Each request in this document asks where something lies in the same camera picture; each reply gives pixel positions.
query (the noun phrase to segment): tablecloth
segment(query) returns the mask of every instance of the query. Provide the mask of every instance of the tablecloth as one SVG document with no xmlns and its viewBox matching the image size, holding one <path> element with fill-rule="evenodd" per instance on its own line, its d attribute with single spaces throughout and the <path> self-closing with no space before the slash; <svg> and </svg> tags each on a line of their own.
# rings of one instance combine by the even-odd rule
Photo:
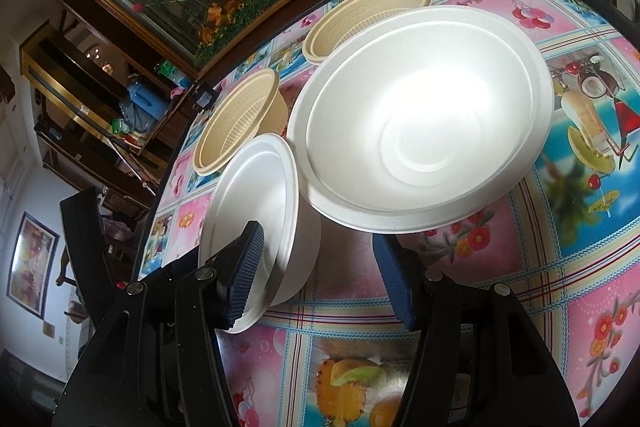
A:
<svg viewBox="0 0 640 427">
<path fill-rule="evenodd" d="M 272 68 L 290 111 L 315 70 L 302 55 L 306 33 L 341 1 L 309 12 L 248 57 L 220 84 L 221 98 L 248 74 Z M 401 242 L 457 282 L 508 283 L 584 422 L 640 344 L 640 54 L 582 0 L 434 4 L 477 7 L 519 26 L 545 57 L 556 103 L 542 155 L 517 187 L 459 223 Z M 455 103 L 456 86 L 450 93 Z M 173 165 L 140 277 L 198 244 L 219 174 L 199 177 L 191 155 L 213 111 L 194 120 Z M 324 217 L 318 263 L 300 293 L 244 333 L 218 338 L 246 427 L 390 425 L 417 346 L 395 320 L 371 235 Z M 364 367 L 351 373 L 355 382 L 329 384 L 332 370 L 355 367 Z M 462 414 L 467 389 L 468 376 L 458 375 L 452 418 Z"/>
</svg>

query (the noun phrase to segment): metal bolt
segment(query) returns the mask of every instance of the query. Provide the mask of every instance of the metal bolt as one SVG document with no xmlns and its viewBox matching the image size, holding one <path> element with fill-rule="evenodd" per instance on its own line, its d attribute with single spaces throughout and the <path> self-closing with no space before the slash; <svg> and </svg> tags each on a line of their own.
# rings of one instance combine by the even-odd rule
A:
<svg viewBox="0 0 640 427">
<path fill-rule="evenodd" d="M 145 288 L 144 283 L 140 281 L 135 281 L 127 285 L 127 293 L 129 295 L 138 295 L 140 292 L 142 292 L 144 288 Z"/>
<path fill-rule="evenodd" d="M 213 268 L 210 268 L 209 266 L 203 266 L 202 268 L 197 270 L 196 279 L 198 281 L 206 281 L 207 279 L 211 279 L 215 273 L 216 271 L 213 270 Z"/>
<path fill-rule="evenodd" d="M 442 272 L 434 268 L 430 268 L 424 271 L 424 278 L 431 282 L 437 282 L 442 280 Z"/>
<path fill-rule="evenodd" d="M 494 286 L 494 291 L 498 295 L 502 295 L 503 297 L 506 297 L 511 293 L 511 288 L 509 288 L 506 284 L 502 284 L 501 282 L 498 282 L 497 285 Z"/>
</svg>

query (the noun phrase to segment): tan plastic bowl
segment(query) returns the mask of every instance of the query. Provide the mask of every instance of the tan plastic bowl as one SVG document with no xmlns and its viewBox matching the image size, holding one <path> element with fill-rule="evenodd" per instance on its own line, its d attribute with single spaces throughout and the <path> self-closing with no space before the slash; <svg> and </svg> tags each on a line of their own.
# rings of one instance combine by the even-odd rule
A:
<svg viewBox="0 0 640 427">
<path fill-rule="evenodd" d="M 193 170 L 206 176 L 222 169 L 258 134 L 282 134 L 287 103 L 278 90 L 278 74 L 259 70 L 227 95 L 204 128 L 193 153 Z"/>
<path fill-rule="evenodd" d="M 344 41 L 389 17 L 430 6 L 433 0 L 346 0 L 322 17 L 306 36 L 302 54 L 319 65 Z"/>
</svg>

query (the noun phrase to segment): patterned tablecloth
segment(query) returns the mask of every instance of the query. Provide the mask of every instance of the patterned tablecloth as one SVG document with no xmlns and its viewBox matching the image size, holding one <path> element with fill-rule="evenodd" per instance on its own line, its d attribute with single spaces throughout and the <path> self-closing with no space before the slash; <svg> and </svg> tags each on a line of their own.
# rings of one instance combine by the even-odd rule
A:
<svg viewBox="0 0 640 427">
<path fill-rule="evenodd" d="M 315 69 L 302 41 L 341 1 L 308 13 L 248 57 L 222 82 L 223 94 L 252 71 L 273 68 L 290 109 Z M 581 0 L 434 3 L 485 9 L 522 28 L 554 78 L 555 113 L 542 155 L 507 196 L 401 242 L 460 283 L 510 284 L 584 422 L 640 343 L 640 54 Z M 218 176 L 195 174 L 191 155 L 210 113 L 196 118 L 173 165 L 140 277 L 198 243 Z M 417 346 L 394 318 L 371 235 L 324 218 L 318 263 L 299 295 L 248 331 L 220 333 L 219 340 L 246 427 L 390 425 Z M 355 382 L 332 386 L 332 369 Z M 458 388 L 452 415 L 465 406 L 468 377 L 458 375 Z"/>
</svg>

